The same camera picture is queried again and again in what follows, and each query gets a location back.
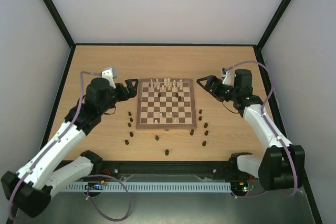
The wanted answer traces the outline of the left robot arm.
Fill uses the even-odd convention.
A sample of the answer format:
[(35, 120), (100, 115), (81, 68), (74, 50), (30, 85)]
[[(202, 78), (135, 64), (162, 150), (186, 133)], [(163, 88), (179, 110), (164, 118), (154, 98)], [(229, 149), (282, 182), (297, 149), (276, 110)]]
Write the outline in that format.
[(80, 87), (77, 104), (50, 141), (17, 172), (7, 171), (1, 184), (8, 199), (8, 217), (15, 220), (13, 208), (29, 217), (37, 217), (52, 198), (66, 186), (85, 177), (100, 177), (102, 157), (84, 151), (62, 168), (57, 166), (69, 151), (81, 142), (115, 108), (118, 102), (136, 97), (138, 79), (115, 83), (112, 78), (97, 77), (87, 87)]

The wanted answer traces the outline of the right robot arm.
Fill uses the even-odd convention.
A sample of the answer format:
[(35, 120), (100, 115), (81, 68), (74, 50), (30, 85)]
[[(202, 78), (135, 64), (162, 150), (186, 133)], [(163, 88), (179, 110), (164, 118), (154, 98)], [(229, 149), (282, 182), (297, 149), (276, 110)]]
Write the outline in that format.
[(248, 173), (259, 179), (265, 191), (297, 191), (302, 186), (305, 151), (300, 145), (293, 145), (277, 128), (261, 98), (253, 94), (252, 79), (250, 70), (237, 69), (231, 75), (228, 69), (222, 69), (221, 78), (210, 75), (196, 82), (217, 101), (232, 101), (265, 149), (262, 158), (251, 153), (232, 154), (230, 174), (239, 178)]

